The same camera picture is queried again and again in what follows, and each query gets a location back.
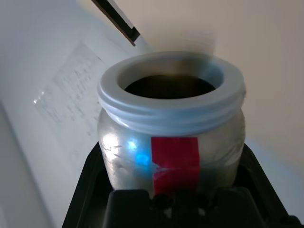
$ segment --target black plastic base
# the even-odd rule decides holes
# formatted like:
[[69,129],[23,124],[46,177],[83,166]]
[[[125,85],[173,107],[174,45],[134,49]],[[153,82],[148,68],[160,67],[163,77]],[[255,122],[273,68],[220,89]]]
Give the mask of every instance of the black plastic base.
[[62,228],[304,227],[287,214],[246,145],[234,186],[219,189],[212,202],[185,192],[178,192],[168,203],[162,196],[150,200],[143,190],[112,191],[97,143],[88,155]]

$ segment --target red tape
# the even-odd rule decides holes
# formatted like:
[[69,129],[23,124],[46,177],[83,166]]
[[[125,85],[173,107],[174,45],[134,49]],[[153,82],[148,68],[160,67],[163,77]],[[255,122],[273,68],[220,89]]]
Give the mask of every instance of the red tape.
[[171,195],[177,189],[195,190],[200,172],[198,139],[152,137],[153,163],[168,170],[153,175],[154,194]]

